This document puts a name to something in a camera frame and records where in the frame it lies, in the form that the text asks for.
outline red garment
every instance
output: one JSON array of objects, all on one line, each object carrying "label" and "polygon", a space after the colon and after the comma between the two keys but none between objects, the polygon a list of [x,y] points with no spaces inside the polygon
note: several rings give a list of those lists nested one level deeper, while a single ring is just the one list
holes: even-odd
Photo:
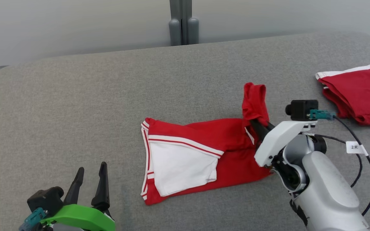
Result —
[{"label": "red garment", "polygon": [[318,81],[328,87],[322,93],[336,104],[339,117],[353,117],[361,125],[370,125],[370,69],[325,76]]},{"label": "red garment", "polygon": [[[269,170],[258,166],[254,159],[256,134],[245,129],[245,120],[258,118],[261,122],[268,119],[265,107],[265,86],[255,86],[251,83],[245,85],[244,119],[220,119],[206,122],[177,125],[151,118],[146,118],[141,125],[142,134],[147,152],[146,175],[141,195],[146,205],[160,203],[171,196],[196,193],[221,187],[249,183],[268,176]],[[188,188],[186,190],[160,196],[155,183],[158,177],[153,155],[157,149],[151,145],[162,143],[179,145],[189,150],[201,152],[201,155],[210,155],[217,159],[216,180],[204,185]]]}]

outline red and white garment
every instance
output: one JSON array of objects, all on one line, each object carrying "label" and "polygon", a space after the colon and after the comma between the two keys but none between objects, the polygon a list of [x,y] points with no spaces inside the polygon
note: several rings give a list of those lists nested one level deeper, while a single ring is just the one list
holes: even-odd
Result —
[{"label": "red and white garment", "polygon": [[315,77],[326,85],[322,93],[338,107],[338,117],[353,117],[361,125],[370,125],[370,65],[318,72]]},{"label": "red and white garment", "polygon": [[[247,90],[261,90],[263,97],[255,100],[263,100],[264,105],[262,86],[250,84],[245,89],[245,98]],[[266,108],[260,111],[265,115],[257,117],[268,118]],[[256,134],[245,124],[246,121],[237,118],[187,125],[146,118],[141,124],[146,149],[141,192],[145,203],[152,205],[170,196],[249,183],[268,176],[269,170],[259,167],[254,159]]]}]

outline white robotic arm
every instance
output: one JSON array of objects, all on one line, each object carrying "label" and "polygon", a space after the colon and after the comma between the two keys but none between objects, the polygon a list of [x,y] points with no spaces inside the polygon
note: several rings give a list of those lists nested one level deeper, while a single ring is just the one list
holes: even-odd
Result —
[{"label": "white robotic arm", "polygon": [[[299,104],[300,114],[309,111],[305,102]],[[272,167],[279,174],[292,196],[291,207],[307,230],[369,230],[359,212],[358,197],[325,155],[325,141],[300,134],[315,127],[317,121],[309,119],[309,114],[304,115],[304,120],[283,121],[266,134],[260,134],[263,140],[255,154],[256,162],[262,167]],[[254,129],[258,127],[256,121],[251,124]]]}]

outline green plastic bracket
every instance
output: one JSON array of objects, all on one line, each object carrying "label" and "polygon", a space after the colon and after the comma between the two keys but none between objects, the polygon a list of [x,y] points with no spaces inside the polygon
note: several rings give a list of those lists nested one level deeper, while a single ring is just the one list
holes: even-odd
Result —
[{"label": "green plastic bracket", "polygon": [[115,231],[115,222],[98,209],[77,204],[63,206],[54,216],[41,220],[41,224],[55,222],[91,231]]}]

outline cable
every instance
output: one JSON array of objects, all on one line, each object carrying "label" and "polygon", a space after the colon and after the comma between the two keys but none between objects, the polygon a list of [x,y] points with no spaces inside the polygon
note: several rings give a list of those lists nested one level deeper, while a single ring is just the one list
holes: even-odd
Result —
[{"label": "cable", "polygon": [[[358,137],[355,135],[355,133],[352,131],[352,129],[350,129],[342,120],[340,120],[336,115],[333,116],[333,118],[335,118],[337,121],[339,121],[341,124],[343,124],[345,126],[345,128],[347,128],[349,130],[349,132],[352,134],[352,136],[355,138],[355,140],[358,142],[358,144],[360,146],[362,146],[364,152],[365,152],[365,156],[369,162],[369,165],[370,165],[370,156],[369,154],[366,152],[364,146],[362,145],[361,141],[358,139]],[[368,203],[368,205],[366,206],[365,210],[362,212],[362,216],[364,216],[368,210],[370,209],[370,201]]]},{"label": "cable", "polygon": [[[341,139],[338,139],[336,137],[333,137],[333,136],[325,136],[325,135],[319,135],[319,134],[314,134],[314,136],[315,137],[323,137],[323,138],[327,138],[327,139],[332,139],[332,140],[335,140],[335,141],[346,144],[345,141],[343,141]],[[357,182],[358,182],[358,180],[359,180],[359,178],[361,177],[361,174],[362,174],[362,159],[361,159],[361,156],[359,156],[359,154],[356,154],[356,155],[357,155],[357,158],[358,158],[358,161],[359,161],[359,171],[358,171],[358,175],[355,178],[354,182],[351,184],[351,188],[353,188],[355,186],[355,184],[357,184]]]}]

